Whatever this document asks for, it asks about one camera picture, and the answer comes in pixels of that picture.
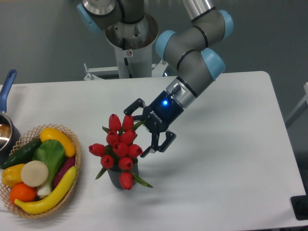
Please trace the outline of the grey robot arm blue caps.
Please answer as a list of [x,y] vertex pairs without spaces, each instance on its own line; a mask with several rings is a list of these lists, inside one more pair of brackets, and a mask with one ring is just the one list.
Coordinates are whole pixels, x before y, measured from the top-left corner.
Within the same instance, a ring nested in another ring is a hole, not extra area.
[[143,109],[134,120],[142,121],[152,135],[144,154],[168,148],[176,137],[169,125],[225,70],[210,46],[233,32],[232,17],[217,10],[210,0],[185,0],[183,5],[192,27],[181,33],[159,33],[142,0],[83,0],[77,6],[88,29],[104,32],[114,47],[120,78],[150,77],[153,51],[178,73],[150,105],[137,99],[124,111],[131,115]]

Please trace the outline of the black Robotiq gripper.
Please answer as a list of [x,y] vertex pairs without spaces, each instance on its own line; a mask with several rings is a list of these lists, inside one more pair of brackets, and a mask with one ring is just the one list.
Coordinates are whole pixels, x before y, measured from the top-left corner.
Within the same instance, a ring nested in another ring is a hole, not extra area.
[[[142,113],[133,115],[137,109],[142,109]],[[143,151],[141,158],[149,153],[166,151],[177,137],[175,133],[167,129],[183,111],[184,109],[166,91],[161,92],[149,106],[146,106],[143,99],[138,98],[124,110],[124,114],[132,115],[134,121],[146,120],[144,125],[152,133],[151,145]],[[165,132],[166,138],[159,144],[161,132]]]

